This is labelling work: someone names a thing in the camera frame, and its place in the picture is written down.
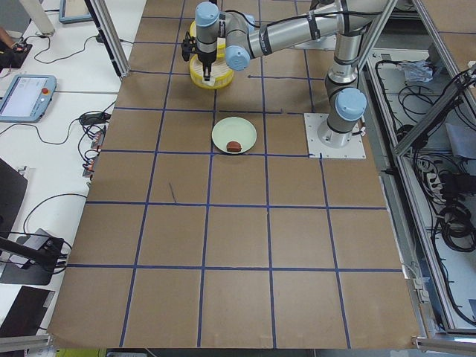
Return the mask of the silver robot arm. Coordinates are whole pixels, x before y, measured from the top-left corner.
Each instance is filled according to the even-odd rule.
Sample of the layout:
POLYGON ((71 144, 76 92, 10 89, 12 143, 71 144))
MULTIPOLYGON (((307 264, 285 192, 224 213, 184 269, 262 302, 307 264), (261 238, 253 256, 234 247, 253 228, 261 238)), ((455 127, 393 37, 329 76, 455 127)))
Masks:
POLYGON ((328 147, 342 148, 349 143, 367 106, 357 85, 357 64, 363 30, 379 11, 368 1, 333 1, 299 16, 257 26, 250 16, 235 10, 221 11, 214 2, 204 1, 196 7, 196 34, 186 34, 181 54, 185 61, 193 55, 198 57, 203 79, 208 82, 219 39, 225 40, 228 67, 242 71, 252 59, 334 35, 333 64, 325 78, 330 111, 318 128, 318 138, 328 147))

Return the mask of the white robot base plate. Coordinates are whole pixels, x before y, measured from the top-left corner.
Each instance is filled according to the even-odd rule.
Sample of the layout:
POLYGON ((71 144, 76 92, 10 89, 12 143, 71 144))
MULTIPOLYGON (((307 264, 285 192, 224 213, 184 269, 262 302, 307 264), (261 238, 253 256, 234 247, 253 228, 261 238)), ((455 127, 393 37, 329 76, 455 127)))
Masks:
POLYGON ((357 122, 351 133, 324 131, 327 113, 304 113, 307 148, 310 158, 365 159, 361 127, 357 122))

